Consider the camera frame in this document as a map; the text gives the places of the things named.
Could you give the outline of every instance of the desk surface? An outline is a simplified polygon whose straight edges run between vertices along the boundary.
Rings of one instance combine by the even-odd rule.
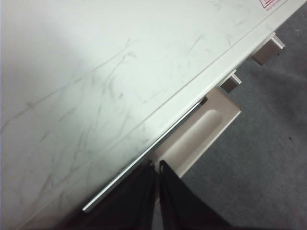
[[[265,2],[2,1],[3,229],[86,201],[305,0]]]

